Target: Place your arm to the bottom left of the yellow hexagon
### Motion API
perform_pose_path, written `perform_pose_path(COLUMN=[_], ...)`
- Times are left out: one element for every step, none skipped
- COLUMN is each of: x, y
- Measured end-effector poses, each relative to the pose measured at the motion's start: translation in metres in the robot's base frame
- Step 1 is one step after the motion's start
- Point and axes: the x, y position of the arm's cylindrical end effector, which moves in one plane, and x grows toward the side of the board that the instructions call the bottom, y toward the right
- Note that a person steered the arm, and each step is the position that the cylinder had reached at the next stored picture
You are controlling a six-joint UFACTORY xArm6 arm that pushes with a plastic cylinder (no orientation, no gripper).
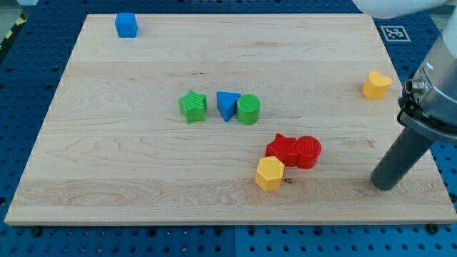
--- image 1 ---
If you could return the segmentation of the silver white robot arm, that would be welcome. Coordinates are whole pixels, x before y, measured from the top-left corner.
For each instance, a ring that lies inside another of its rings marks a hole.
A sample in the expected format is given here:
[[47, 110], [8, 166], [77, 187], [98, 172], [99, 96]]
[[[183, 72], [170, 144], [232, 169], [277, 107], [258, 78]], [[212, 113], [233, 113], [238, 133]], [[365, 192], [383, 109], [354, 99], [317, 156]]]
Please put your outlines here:
[[[392, 19], [435, 8], [446, 0], [353, 2], [373, 18]], [[433, 141], [456, 142], [456, 13], [452, 13], [413, 78], [405, 82], [401, 109], [398, 120], [404, 126]]]

